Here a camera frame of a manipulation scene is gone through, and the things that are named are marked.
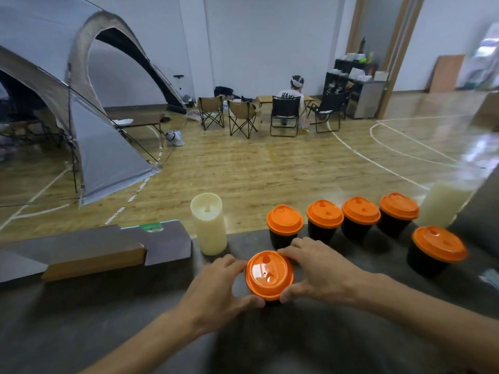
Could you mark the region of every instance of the tan folding chair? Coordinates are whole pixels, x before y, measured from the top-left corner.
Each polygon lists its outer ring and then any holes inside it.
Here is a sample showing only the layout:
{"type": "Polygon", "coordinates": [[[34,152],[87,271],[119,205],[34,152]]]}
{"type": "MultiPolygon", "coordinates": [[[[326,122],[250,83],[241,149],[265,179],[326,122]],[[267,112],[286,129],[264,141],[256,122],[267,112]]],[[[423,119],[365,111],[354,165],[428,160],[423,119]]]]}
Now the tan folding chair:
{"type": "Polygon", "coordinates": [[[198,98],[198,108],[199,114],[201,114],[201,124],[206,131],[213,122],[217,125],[225,128],[224,124],[224,102],[221,96],[218,97],[199,97],[198,98]]]}
{"type": "Polygon", "coordinates": [[[248,101],[246,102],[227,101],[227,103],[229,109],[228,128],[231,133],[231,136],[234,135],[238,130],[241,130],[241,132],[245,135],[245,137],[249,139],[251,131],[255,130],[256,132],[258,132],[257,128],[254,126],[254,122],[257,118],[257,115],[260,112],[261,107],[257,109],[257,107],[254,104],[248,101]],[[245,121],[243,122],[243,124],[239,125],[238,119],[244,119],[245,121]],[[247,134],[242,129],[246,125],[248,128],[247,134]]]}

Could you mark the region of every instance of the dark tabletop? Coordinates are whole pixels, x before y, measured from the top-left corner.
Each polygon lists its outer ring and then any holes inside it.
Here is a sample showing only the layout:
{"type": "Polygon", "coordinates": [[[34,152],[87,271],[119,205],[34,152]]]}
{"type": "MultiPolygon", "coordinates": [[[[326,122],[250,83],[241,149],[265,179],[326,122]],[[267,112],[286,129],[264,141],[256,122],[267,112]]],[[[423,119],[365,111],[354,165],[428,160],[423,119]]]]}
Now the dark tabletop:
{"type": "MultiPolygon", "coordinates": [[[[371,272],[499,318],[499,293],[478,278],[497,261],[468,245],[467,261],[435,280],[405,262],[409,226],[395,241],[372,228],[362,246],[337,232],[331,245],[371,272]]],[[[228,252],[248,259],[271,249],[268,230],[228,236],[228,252]]],[[[42,283],[0,284],[0,372],[78,372],[178,303],[208,259],[194,241],[190,258],[42,283]]],[[[303,278],[295,267],[295,281],[303,278]]],[[[241,274],[234,295],[249,294],[241,274]]],[[[446,373],[455,363],[407,329],[364,311],[311,300],[252,310],[193,342],[156,373],[446,373]]]]}

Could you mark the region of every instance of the tent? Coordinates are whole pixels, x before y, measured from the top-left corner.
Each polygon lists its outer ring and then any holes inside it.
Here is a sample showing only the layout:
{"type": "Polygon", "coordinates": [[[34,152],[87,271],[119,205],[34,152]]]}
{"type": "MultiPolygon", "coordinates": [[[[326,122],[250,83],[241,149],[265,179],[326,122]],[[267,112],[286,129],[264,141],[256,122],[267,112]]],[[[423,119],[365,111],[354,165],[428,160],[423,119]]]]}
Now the tent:
{"type": "Polygon", "coordinates": [[[88,76],[94,39],[132,57],[161,89],[168,109],[186,112],[179,94],[117,15],[84,0],[0,0],[0,70],[37,93],[70,134],[84,183],[80,205],[161,169],[121,137],[99,103],[88,76]]]}

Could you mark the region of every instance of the forearm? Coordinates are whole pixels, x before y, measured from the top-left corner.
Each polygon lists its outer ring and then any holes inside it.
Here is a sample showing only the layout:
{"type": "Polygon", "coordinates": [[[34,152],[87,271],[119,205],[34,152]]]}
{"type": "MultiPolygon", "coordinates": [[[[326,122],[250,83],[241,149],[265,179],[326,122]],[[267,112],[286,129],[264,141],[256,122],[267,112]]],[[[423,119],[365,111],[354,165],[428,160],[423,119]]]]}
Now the forearm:
{"type": "Polygon", "coordinates": [[[499,321],[441,301],[382,275],[361,283],[355,307],[396,321],[478,369],[499,371],[499,321]]]}
{"type": "Polygon", "coordinates": [[[80,374],[149,373],[196,337],[194,323],[173,309],[80,374]]]}

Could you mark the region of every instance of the cup lid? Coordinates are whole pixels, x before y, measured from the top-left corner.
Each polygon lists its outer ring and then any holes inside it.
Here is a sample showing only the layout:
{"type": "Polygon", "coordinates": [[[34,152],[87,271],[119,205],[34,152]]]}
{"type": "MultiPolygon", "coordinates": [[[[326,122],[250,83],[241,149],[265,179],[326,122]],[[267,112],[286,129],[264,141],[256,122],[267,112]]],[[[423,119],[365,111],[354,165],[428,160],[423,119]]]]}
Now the cup lid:
{"type": "Polygon", "coordinates": [[[413,220],[419,215],[418,204],[400,193],[390,193],[381,198],[379,207],[388,215],[403,220],[413,220]]]}
{"type": "Polygon", "coordinates": [[[293,266],[276,251],[259,252],[246,265],[248,288],[266,301],[277,301],[293,280],[293,266]]]}
{"type": "Polygon", "coordinates": [[[338,228],[343,223],[343,212],[333,203],[320,199],[307,209],[307,218],[322,228],[338,228]]]}
{"type": "Polygon", "coordinates": [[[280,204],[267,215],[267,226],[281,236],[297,234],[303,227],[302,216],[285,204],[280,204]]]}
{"type": "Polygon", "coordinates": [[[445,228],[419,227],[412,233],[412,240],[421,251],[439,261],[458,262],[469,255],[463,242],[445,228]]]}
{"type": "Polygon", "coordinates": [[[353,197],[342,207],[343,213],[358,224],[372,225],[381,217],[378,206],[362,197],[353,197]]]}

